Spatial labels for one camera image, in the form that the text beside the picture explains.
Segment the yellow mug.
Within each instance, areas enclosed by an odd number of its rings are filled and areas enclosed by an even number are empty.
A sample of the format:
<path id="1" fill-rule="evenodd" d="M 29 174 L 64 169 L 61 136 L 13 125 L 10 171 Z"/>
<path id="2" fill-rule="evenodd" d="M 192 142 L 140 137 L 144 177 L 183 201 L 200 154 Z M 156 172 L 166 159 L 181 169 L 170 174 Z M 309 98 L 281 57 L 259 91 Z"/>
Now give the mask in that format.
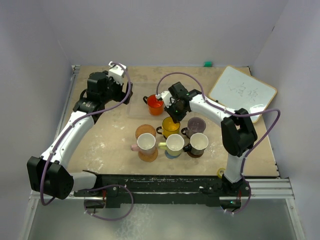
<path id="1" fill-rule="evenodd" d="M 169 116 L 162 121 L 161 126 L 156 128 L 156 133 L 167 139 L 172 134 L 178 134 L 180 131 L 180 126 L 181 124 L 179 122 L 175 123 Z"/>

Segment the purple grey mug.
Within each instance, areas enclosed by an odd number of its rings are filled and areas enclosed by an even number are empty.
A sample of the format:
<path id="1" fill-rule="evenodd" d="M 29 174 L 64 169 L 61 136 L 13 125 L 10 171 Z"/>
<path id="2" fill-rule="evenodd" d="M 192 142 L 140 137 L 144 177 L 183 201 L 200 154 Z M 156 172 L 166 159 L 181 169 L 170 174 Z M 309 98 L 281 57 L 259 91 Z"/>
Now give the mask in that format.
<path id="1" fill-rule="evenodd" d="M 187 122 L 187 127 L 181 130 L 181 134 L 189 139 L 196 133 L 203 133 L 206 129 L 206 122 L 200 117 L 192 117 Z"/>

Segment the olive green mug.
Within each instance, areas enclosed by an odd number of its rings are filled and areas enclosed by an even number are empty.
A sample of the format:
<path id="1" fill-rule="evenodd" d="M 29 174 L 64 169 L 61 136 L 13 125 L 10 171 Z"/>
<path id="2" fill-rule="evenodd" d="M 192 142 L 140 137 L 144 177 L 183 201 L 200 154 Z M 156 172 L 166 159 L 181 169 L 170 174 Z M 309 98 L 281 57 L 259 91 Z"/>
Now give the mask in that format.
<path id="1" fill-rule="evenodd" d="M 158 147 L 167 151 L 172 156 L 177 156 L 182 153 L 185 146 L 184 138 L 179 134 L 170 135 L 165 142 L 160 142 Z"/>

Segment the black mug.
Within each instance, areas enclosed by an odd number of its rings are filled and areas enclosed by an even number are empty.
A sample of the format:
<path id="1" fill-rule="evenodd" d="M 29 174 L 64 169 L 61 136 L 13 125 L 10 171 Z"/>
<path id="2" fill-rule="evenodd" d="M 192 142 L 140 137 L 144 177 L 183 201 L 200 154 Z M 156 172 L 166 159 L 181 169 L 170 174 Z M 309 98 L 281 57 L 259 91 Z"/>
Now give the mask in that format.
<path id="1" fill-rule="evenodd" d="M 202 155 L 209 145 L 208 137 L 203 133 L 195 133 L 190 137 L 189 144 L 183 147 L 183 151 L 193 155 Z"/>

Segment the woven rattan coaster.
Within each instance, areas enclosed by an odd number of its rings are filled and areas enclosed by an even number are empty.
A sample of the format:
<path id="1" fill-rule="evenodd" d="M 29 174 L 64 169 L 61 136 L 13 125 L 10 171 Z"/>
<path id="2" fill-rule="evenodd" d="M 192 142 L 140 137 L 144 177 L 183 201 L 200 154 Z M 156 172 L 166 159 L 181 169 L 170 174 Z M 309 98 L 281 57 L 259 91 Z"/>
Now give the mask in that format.
<path id="1" fill-rule="evenodd" d="M 156 137 L 156 135 L 157 135 L 156 129 L 152 125 L 143 124 L 143 125 L 140 125 L 136 129 L 135 138 L 138 139 L 140 135 L 145 134 L 145 133 L 149 133 L 149 134 L 153 135 L 154 137 Z"/>
<path id="2" fill-rule="evenodd" d="M 154 152 L 150 155 L 146 155 L 141 151 L 138 152 L 138 157 L 144 162 L 153 162 L 158 157 L 158 149 L 156 148 Z"/>

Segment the pink mug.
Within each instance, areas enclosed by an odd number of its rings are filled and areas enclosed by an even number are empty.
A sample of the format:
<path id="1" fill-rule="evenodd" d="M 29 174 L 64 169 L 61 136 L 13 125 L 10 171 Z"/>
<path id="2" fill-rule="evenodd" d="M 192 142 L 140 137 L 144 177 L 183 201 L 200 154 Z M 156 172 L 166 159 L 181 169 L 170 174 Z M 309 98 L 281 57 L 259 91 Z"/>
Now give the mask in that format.
<path id="1" fill-rule="evenodd" d="M 151 133 L 143 133 L 137 138 L 136 144 L 131 145 L 130 149 L 150 156 L 156 150 L 156 138 Z"/>

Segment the dark wooden coaster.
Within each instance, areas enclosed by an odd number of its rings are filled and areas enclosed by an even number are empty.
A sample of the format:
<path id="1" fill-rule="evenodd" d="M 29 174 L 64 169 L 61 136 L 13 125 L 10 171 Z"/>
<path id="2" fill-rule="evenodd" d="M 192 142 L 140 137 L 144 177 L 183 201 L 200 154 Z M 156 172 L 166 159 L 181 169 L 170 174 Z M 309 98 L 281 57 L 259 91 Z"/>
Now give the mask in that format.
<path id="1" fill-rule="evenodd" d="M 203 154 L 204 151 L 203 150 L 190 150 L 186 152 L 191 158 L 200 158 Z"/>

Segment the blue smiley coaster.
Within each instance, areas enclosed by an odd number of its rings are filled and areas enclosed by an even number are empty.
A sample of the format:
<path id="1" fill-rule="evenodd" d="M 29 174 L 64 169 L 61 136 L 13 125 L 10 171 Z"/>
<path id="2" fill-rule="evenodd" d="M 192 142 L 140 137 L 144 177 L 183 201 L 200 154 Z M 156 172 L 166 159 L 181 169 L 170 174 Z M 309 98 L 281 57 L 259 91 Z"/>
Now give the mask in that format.
<path id="1" fill-rule="evenodd" d="M 179 154 L 179 155 L 170 155 L 167 150 L 164 151 L 164 154 L 168 159 L 176 159 L 181 155 L 181 154 Z"/>

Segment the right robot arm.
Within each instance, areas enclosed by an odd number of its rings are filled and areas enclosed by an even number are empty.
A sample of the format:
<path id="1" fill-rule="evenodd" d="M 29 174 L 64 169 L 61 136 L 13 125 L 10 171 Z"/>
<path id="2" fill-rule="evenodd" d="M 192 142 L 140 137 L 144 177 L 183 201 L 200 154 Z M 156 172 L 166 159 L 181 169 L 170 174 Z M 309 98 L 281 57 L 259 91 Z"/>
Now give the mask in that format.
<path id="1" fill-rule="evenodd" d="M 245 186 L 243 168 L 249 151 L 258 139 L 248 112 L 241 108 L 223 108 L 197 90 L 187 90 L 181 82 L 168 90 L 157 93 L 156 98 L 164 103 L 164 110 L 174 123 L 182 121 L 188 112 L 200 114 L 221 128 L 222 144 L 227 151 L 227 165 L 222 175 L 222 190 L 228 196 L 235 195 Z"/>

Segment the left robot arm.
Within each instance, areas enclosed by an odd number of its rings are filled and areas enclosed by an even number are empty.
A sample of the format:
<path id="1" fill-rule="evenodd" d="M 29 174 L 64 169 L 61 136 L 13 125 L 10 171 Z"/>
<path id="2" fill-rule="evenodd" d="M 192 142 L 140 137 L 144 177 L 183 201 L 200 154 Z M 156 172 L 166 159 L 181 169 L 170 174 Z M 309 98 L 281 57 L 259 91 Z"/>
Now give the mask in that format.
<path id="1" fill-rule="evenodd" d="M 69 173 L 70 159 L 86 133 L 102 115 L 110 101 L 128 104 L 131 89 L 123 91 L 124 70 L 93 72 L 87 87 L 75 103 L 70 118 L 54 142 L 39 157 L 27 161 L 31 189 L 42 196 L 65 199 L 71 192 L 86 190 L 91 196 L 103 191 L 97 174 L 89 171 Z"/>

